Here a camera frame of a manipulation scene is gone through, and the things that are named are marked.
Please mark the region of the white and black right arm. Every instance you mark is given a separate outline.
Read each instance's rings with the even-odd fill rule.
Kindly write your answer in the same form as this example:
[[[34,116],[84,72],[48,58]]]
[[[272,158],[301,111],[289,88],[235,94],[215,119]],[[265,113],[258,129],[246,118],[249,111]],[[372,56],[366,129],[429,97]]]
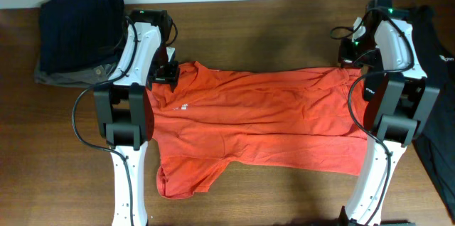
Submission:
[[[339,38],[338,61],[343,67],[369,70],[355,80],[380,77],[362,122],[367,151],[355,189],[341,208],[338,225],[380,225],[390,180],[407,147],[424,129],[440,89],[428,82],[412,40],[406,9],[391,0],[372,0],[365,14]]]

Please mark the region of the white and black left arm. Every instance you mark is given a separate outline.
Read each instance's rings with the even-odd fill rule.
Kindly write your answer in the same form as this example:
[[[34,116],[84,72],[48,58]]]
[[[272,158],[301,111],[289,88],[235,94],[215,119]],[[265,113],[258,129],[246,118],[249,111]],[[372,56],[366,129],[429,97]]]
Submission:
[[[180,70],[172,44],[176,24],[165,10],[133,10],[127,16],[127,41],[107,83],[94,89],[100,135],[114,166],[113,225],[147,225],[144,162],[154,133],[148,90],[175,88]]]

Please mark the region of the orange t-shirt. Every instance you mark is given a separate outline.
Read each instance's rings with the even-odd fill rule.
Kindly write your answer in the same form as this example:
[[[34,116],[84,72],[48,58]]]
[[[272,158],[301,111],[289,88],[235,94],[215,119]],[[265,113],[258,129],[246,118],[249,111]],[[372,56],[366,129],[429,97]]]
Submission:
[[[235,72],[180,66],[178,85],[153,84],[159,194],[207,192],[234,161],[358,175],[366,135],[360,71]]]

